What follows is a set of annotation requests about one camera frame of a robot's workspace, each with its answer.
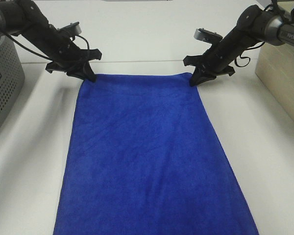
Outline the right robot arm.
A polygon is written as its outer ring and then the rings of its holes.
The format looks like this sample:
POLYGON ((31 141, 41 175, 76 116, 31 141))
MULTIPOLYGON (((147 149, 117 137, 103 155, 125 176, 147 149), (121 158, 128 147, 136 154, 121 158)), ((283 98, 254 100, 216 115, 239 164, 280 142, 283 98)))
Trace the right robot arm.
POLYGON ((190 86, 198 86, 214 80, 220 75, 232 76, 230 66, 247 50, 253 50, 268 43, 273 46, 289 44, 294 47, 294 9, 288 16, 273 1, 265 9, 249 6, 238 18, 236 26, 225 36, 199 28, 194 38, 211 44, 202 55, 186 56, 185 66, 194 66, 190 86))

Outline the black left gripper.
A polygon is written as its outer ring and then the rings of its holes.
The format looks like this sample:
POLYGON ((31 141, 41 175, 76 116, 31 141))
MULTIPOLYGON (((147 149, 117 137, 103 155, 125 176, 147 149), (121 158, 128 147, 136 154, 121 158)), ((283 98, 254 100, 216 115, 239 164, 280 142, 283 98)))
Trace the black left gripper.
POLYGON ((64 37, 53 25, 41 26, 36 24, 24 32, 24 37, 36 46, 51 60, 46 70, 65 72, 67 76, 96 82, 89 61, 100 60, 102 53, 99 49, 81 49, 74 40, 76 37, 64 37))

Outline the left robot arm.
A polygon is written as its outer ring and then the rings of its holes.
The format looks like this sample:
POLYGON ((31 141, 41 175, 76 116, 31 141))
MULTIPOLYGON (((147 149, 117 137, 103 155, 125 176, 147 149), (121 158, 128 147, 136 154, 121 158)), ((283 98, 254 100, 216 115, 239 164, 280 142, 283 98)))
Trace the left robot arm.
POLYGON ((64 72, 67 76, 95 82, 89 62, 100 60, 102 53, 98 49, 81 49, 74 41, 80 37, 78 22, 63 28, 49 23, 37 4, 32 0, 0 1, 0 36, 13 40, 22 35, 38 48, 40 57, 49 60, 46 71, 64 72))

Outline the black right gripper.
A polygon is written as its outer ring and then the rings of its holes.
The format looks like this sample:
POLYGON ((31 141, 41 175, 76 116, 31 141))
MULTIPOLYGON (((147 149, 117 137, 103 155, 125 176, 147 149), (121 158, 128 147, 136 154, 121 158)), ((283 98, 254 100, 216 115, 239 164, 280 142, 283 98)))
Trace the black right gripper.
POLYGON ((233 73, 234 69, 229 68, 229 64, 251 46, 252 37, 235 27, 220 42, 211 44, 202 55, 186 56, 184 65, 195 67, 190 86, 198 86, 216 79, 216 76, 233 73))

